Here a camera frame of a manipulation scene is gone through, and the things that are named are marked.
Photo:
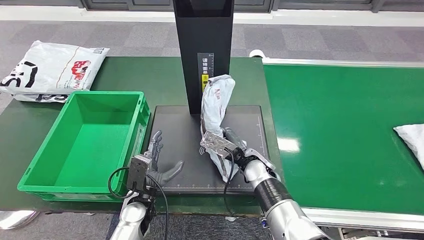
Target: robotic hand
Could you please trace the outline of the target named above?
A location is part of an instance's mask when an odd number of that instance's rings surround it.
[[[129,192],[122,204],[119,223],[110,240],[143,240],[149,231],[149,224],[156,215],[155,202],[157,189],[173,179],[183,169],[179,161],[167,172],[158,172],[158,159],[161,148],[162,131],[156,132],[144,154],[132,157],[126,186]]]
[[[274,240],[329,239],[302,211],[290,196],[275,172],[276,167],[226,127],[220,137],[207,131],[200,145],[211,149],[239,166],[245,181],[249,182],[264,212],[264,226],[270,229]]]

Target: green plastic crate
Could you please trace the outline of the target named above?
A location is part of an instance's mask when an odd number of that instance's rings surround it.
[[[17,185],[47,201],[121,202],[111,173],[141,151],[150,109],[139,91],[74,92]],[[126,171],[111,187],[126,194]]]

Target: black cable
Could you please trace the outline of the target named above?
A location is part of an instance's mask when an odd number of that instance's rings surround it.
[[[117,199],[127,199],[127,198],[131,197],[131,195],[132,195],[132,194],[128,194],[128,195],[125,195],[125,196],[119,196],[116,193],[114,193],[114,191],[112,190],[112,187],[111,187],[111,182],[112,182],[112,178],[114,177],[114,175],[117,172],[122,171],[122,170],[126,170],[126,169],[130,169],[130,168],[128,166],[124,166],[124,167],[120,167],[120,168],[116,169],[115,171],[112,172],[112,174],[109,177],[109,180],[107,181],[107,188],[109,189],[110,194],[112,194]],[[135,185],[133,186],[131,191],[134,192],[134,190],[136,190]]]
[[[153,178],[149,174],[146,174],[146,177],[148,177],[150,180],[152,180],[154,182],[154,184],[156,184],[156,187],[162,192],[163,198],[165,199],[166,220],[165,220],[165,237],[164,237],[164,239],[167,240],[167,238],[168,238],[168,220],[170,218],[170,216],[169,216],[170,212],[168,210],[167,196],[165,195],[164,190],[162,189],[161,185],[159,185],[159,183],[155,180],[155,178]]]
[[[227,148],[224,148],[224,150],[227,153],[229,153],[229,155],[231,156],[231,170],[229,171],[229,177],[227,178],[227,181],[226,181],[225,187],[224,187],[224,203],[225,203],[226,210],[231,214],[232,217],[234,217],[233,211],[231,211],[231,209],[228,207],[228,204],[227,204],[227,188],[230,185],[230,179],[233,176],[234,156],[233,156],[233,153],[230,150],[228,150]]]

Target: yellow sticker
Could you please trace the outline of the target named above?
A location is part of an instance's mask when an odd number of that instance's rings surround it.
[[[208,84],[209,74],[201,75],[201,92],[203,93],[206,88],[206,84]]]

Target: scale platform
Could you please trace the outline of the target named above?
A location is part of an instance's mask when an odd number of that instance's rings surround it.
[[[228,106],[221,127],[232,128],[247,147],[268,158],[268,148],[260,106]],[[168,182],[166,194],[222,194],[225,182],[206,152],[201,154],[200,115],[190,115],[188,106],[157,106],[152,133],[162,130],[163,148],[158,170],[165,172],[178,161],[185,161],[182,172]],[[228,194],[250,195],[254,189],[237,173],[227,189]]]

